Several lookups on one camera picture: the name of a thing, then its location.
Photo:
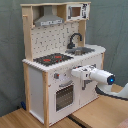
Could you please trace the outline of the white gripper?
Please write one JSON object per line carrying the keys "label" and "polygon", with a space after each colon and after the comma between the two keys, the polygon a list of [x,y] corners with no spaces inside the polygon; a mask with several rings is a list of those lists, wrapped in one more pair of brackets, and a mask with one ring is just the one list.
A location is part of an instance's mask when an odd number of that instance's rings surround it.
{"label": "white gripper", "polygon": [[71,74],[77,78],[80,78],[81,80],[90,80],[90,74],[95,69],[92,65],[86,65],[81,67],[75,67]]}

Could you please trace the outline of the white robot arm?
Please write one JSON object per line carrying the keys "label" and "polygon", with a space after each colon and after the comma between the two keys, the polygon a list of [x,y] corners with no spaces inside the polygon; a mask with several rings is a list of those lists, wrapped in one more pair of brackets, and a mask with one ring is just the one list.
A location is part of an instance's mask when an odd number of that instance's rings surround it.
{"label": "white robot arm", "polygon": [[128,100],[128,83],[120,92],[111,91],[112,85],[115,82],[115,76],[110,72],[97,69],[93,65],[86,65],[73,68],[71,74],[81,80],[96,81],[96,92],[100,95]]}

